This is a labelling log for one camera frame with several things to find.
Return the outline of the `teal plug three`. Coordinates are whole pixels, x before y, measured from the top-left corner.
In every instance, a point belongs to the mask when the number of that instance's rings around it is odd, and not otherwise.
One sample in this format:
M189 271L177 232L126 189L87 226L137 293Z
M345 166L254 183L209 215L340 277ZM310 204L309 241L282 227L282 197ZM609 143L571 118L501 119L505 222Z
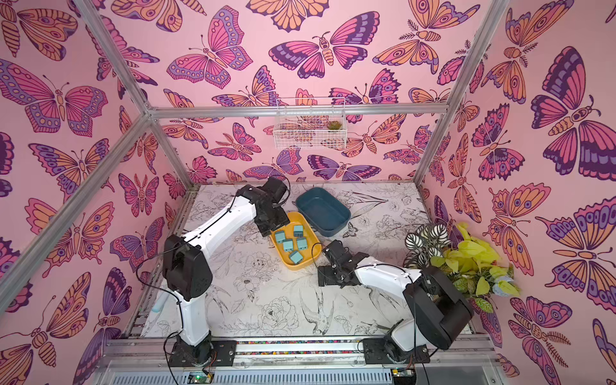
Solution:
M297 250L307 250L308 249L308 240L305 237L298 237L296 239Z

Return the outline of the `yellow storage tray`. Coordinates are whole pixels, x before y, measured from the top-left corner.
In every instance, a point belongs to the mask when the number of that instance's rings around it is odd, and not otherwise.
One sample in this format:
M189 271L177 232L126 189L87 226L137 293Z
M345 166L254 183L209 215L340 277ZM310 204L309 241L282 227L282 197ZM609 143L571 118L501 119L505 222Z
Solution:
M297 271L316 262L322 244L301 213L290 212L287 216L290 223L274 231L270 238L284 266Z

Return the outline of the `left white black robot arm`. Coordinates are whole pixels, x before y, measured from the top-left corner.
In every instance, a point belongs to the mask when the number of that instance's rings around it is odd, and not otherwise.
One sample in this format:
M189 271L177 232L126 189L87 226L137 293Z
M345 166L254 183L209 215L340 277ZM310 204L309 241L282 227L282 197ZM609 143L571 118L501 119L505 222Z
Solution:
M246 184L203 225L184 236L166 239L162 273L181 317L173 358L194 366L213 362L212 333L205 315L206 292L213 282L209 258L249 222L263 237L290 224L283 208L289 197L290 182L276 177L268 178L262 186Z

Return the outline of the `teal plug one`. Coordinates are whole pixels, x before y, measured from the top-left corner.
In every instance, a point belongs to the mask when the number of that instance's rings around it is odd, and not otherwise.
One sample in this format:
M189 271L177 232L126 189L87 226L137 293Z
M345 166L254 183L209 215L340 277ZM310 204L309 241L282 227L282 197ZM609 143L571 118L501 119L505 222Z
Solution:
M284 231L278 231L274 234L274 240L277 244L282 244L282 242L285 242L286 239L287 236Z

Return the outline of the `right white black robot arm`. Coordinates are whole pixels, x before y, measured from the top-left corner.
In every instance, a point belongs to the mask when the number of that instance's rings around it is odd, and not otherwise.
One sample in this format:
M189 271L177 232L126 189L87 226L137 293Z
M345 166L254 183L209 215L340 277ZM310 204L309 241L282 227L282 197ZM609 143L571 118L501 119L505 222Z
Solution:
M352 254L342 242L326 245L319 266L319 285L340 288L362 286L381 290L407 303L412 317L392 326L364 356L373 363L379 355L394 364L426 364L428 346L447 351L473 318L473 308L446 275L435 266L406 269L379 261L366 253Z

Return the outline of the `teal plug four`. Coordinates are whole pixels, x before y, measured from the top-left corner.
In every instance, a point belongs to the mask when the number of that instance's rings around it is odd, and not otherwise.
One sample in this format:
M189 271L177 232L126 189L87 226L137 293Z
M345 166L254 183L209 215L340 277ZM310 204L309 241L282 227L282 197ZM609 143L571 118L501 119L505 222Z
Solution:
M295 250L295 241L293 239L285 239L282 242L282 248L285 253L292 253Z

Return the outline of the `teal plug five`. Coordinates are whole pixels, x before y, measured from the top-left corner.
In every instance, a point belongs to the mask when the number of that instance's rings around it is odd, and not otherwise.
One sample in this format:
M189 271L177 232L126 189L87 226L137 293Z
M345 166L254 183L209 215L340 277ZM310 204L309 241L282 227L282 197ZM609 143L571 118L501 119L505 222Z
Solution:
M303 255L298 250L294 250L290 253L289 259L293 265L298 265L303 261Z

